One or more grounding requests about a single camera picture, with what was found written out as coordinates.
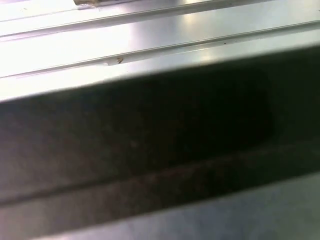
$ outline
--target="stainless steel panel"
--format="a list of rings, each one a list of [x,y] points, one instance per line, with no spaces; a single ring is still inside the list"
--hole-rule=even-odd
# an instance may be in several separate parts
[[[82,11],[72,10],[72,8],[62,10],[55,7],[55,12],[51,14],[44,15],[44,13],[40,14],[38,12],[38,17],[3,22],[2,27],[3,29],[6,28],[6,31],[0,35],[0,41],[56,32],[108,27],[268,1],[270,0],[126,0],[129,3],[125,3],[122,0],[121,4],[91,7]],[[47,5],[45,7],[48,10],[52,9],[52,6]],[[36,9],[36,6],[20,7],[20,11],[23,13],[36,14],[35,10],[32,11],[32,9]]]
[[[220,46],[215,47],[200,45],[199,49],[189,49],[189,51],[179,54],[169,54],[124,64],[107,66],[104,63],[100,63],[30,76],[2,78],[0,80],[0,101],[98,83],[123,81],[136,76],[149,75],[150,73],[160,73],[266,55],[272,52],[318,46],[320,45],[320,30],[254,39],[239,43],[224,43],[225,41]]]
[[[319,21],[318,5],[317,1],[271,1],[5,41],[0,43],[0,76]]]

